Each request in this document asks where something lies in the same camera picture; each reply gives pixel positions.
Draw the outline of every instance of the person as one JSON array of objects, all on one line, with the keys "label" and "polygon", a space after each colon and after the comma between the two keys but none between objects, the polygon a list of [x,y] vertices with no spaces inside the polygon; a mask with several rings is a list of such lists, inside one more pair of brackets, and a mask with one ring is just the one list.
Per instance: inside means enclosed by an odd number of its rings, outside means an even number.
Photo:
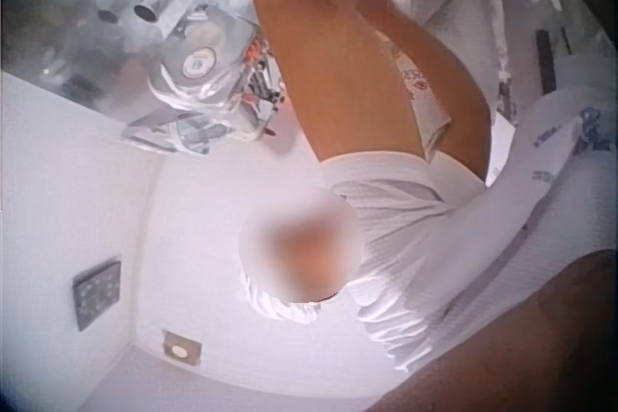
[{"label": "person", "polygon": [[[362,263],[347,289],[397,369],[420,371],[577,258],[616,247],[615,84],[606,61],[564,64],[560,72],[576,67],[580,78],[560,74],[556,92],[524,115],[487,189],[482,93],[389,0],[255,4],[325,182],[363,227]],[[450,116],[432,163],[374,28],[422,70]]]}]

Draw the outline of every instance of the white top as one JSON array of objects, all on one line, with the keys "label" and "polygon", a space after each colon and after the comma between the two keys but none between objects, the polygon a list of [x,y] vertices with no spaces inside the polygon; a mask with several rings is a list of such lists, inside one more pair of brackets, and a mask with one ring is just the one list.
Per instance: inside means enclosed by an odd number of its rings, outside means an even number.
[{"label": "white top", "polygon": [[[397,369],[418,371],[571,262],[616,248],[616,85],[608,69],[615,65],[599,57],[557,60],[560,89],[524,116],[491,188],[444,153],[431,165],[395,152],[323,164],[326,186],[347,198],[363,226],[363,262],[347,289]],[[576,71],[578,80],[565,78]],[[273,305],[246,289],[272,318],[308,323],[320,310]]]}]

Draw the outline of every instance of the white ceiling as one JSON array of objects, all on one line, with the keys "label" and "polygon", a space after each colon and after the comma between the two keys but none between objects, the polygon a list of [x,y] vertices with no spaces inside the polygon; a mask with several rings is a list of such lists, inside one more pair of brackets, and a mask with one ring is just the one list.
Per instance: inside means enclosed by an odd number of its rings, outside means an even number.
[{"label": "white ceiling", "polygon": [[310,326],[254,313],[239,284],[238,234],[260,194],[322,183],[320,166],[284,108],[267,144],[175,156],[154,197],[138,289],[137,342],[162,351],[161,330],[203,344],[200,373],[306,398],[379,396],[405,376],[369,341],[348,296]]}]

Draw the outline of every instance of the shiny metal surface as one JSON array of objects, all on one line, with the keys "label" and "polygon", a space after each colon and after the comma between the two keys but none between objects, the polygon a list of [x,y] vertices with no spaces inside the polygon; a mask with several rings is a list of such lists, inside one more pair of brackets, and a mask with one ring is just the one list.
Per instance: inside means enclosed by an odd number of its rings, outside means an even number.
[{"label": "shiny metal surface", "polygon": [[164,106],[149,91],[169,0],[2,0],[2,69],[126,123]]},{"label": "shiny metal surface", "polygon": [[[120,4],[111,0],[116,10],[110,13],[120,16]],[[147,87],[148,43],[126,46],[126,29],[135,25],[144,27],[119,17],[101,21],[97,0],[2,0],[2,69],[112,118],[134,121],[163,105]]]}]

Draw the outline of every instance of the raised arm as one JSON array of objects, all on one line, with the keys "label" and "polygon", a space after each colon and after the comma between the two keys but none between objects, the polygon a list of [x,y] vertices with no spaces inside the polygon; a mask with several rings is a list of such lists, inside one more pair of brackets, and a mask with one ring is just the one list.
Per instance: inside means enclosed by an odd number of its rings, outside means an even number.
[{"label": "raised arm", "polygon": [[360,151],[424,156],[403,78],[351,0],[255,0],[320,161]]},{"label": "raised arm", "polygon": [[438,149],[485,181],[492,149],[490,108],[465,65],[431,33],[399,13],[391,0],[355,1],[356,9],[425,74],[451,117]]}]

